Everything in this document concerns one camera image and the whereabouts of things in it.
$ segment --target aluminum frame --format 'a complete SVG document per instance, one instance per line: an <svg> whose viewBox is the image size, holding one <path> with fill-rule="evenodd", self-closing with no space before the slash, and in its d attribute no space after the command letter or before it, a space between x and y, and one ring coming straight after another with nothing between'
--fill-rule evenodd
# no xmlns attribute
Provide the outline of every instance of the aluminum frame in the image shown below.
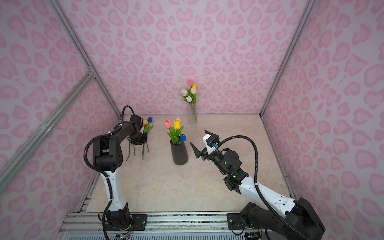
<svg viewBox="0 0 384 240"><path fill-rule="evenodd" d="M101 80L101 77L99 73L97 72L96 68L94 67L91 58L89 57L87 51L85 50L85 47L80 41L80 38L76 34L75 30L72 27L71 22L69 21L68 16L66 15L62 5L58 0L47 0L49 5L51 6L53 12L57 16L58 20L60 21L62 27L64 28L65 32L67 33L68 37L74 44L74 47L77 49L80 57L84 61L84 63L88 66L88 69L95 73L95 79L96 83L99 86L102 94L104 95L105 99L107 100L108 104L111 106L113 112L116 114L116 116L121 119L121 113L119 108L117 107L115 101L113 100L112 96L110 95L109 91L105 87L103 81Z"/></svg>
<svg viewBox="0 0 384 240"><path fill-rule="evenodd" d="M68 96L65 97L60 105L54 110L54 112L35 131L34 135L28 140L25 146L10 159L10 163L0 174L0 194L19 173L29 158L39 148L45 138L59 123L62 117L67 113L68 109L73 105L73 103L77 100L77 98L81 95L81 93L93 79L94 74L92 72L87 73L68 94Z"/></svg>
<svg viewBox="0 0 384 240"><path fill-rule="evenodd" d="M299 19L299 22L296 26L294 33L293 33L292 39L288 45L287 51L285 52L283 60L279 66L279 69L277 70L277 74L276 74L275 79L273 81L272 87L268 92L268 95L266 97L266 100L264 102L262 110L260 112L261 118L263 118L264 114L266 113L266 111L268 109L268 106L269 106L269 104L272 100L272 97L276 91L277 84L281 81L281 79L284 75L283 73L284 73L286 67L288 66L290 59L292 58L292 55L294 54L295 48L299 44L301 36L303 35L304 30L305 30L305 28L306 28L306 26L307 26L307 24L308 24L308 22L312 16L312 14L313 14L318 2L319 2L318 0L308 0L308 2L306 3L306 5L304 7L303 14L301 15L301 17Z"/></svg>

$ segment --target pink patterned wallpaper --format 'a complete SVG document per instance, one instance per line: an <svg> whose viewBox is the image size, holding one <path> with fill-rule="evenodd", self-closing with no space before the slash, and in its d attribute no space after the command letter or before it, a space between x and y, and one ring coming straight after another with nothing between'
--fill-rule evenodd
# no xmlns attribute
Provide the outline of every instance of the pink patterned wallpaper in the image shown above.
<svg viewBox="0 0 384 240"><path fill-rule="evenodd" d="M54 239L91 176L83 160L87 142L117 119L91 82L0 196L0 239ZM92 148L88 157L92 157Z"/></svg>
<svg viewBox="0 0 384 240"><path fill-rule="evenodd" d="M323 239L384 238L384 1L320 1L266 123Z"/></svg>
<svg viewBox="0 0 384 240"><path fill-rule="evenodd" d="M0 30L2 172L86 70L44 0L3 0Z"/></svg>
<svg viewBox="0 0 384 240"><path fill-rule="evenodd" d="M306 0L62 0L119 108L258 113Z"/></svg>

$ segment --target clear glass vase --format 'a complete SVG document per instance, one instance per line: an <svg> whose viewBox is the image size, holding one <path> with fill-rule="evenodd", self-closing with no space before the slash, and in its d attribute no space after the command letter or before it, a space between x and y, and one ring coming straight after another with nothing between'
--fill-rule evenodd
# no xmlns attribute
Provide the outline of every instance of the clear glass vase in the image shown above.
<svg viewBox="0 0 384 240"><path fill-rule="evenodd" d="M197 123L197 107L196 104L187 103L187 122L191 125Z"/></svg>

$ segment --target black mounting plate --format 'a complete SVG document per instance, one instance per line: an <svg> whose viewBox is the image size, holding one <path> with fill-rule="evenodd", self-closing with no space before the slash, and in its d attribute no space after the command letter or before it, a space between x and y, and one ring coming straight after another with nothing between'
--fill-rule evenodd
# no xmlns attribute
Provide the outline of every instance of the black mounting plate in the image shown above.
<svg viewBox="0 0 384 240"><path fill-rule="evenodd" d="M240 219L241 214L227 214L227 223L229 230L243 230L244 225Z"/></svg>
<svg viewBox="0 0 384 240"><path fill-rule="evenodd" d="M147 224L147 214L131 214L131 216L135 222L135 226L133 227L133 231L144 231L145 226ZM119 231L119 229L114 228L110 224L105 225L105 230L106 231Z"/></svg>

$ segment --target marble table surface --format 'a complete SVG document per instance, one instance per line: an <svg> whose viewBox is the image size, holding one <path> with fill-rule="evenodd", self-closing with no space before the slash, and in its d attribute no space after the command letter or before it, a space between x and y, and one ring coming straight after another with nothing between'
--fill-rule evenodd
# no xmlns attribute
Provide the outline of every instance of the marble table surface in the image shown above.
<svg viewBox="0 0 384 240"><path fill-rule="evenodd" d="M289 196L286 184L259 115L202 115L198 123L189 125L181 115L183 133L189 160L178 166L173 163L170 139L164 121L172 122L177 116L153 116L154 127L148 136L148 144L142 160L142 145L136 145L136 156L128 156L129 142L124 140L121 149L124 163L121 166L122 189L131 212L194 212L194 211L240 211L252 199L229 191L218 168L211 161L196 159L189 142L203 149L204 130L215 133L221 140L233 135L245 135L253 139L258 149L258 182L270 189ZM254 175L255 154L252 145L245 139L234 139L223 144L237 152L241 168ZM102 178L92 194L87 212L101 212L107 204Z"/></svg>

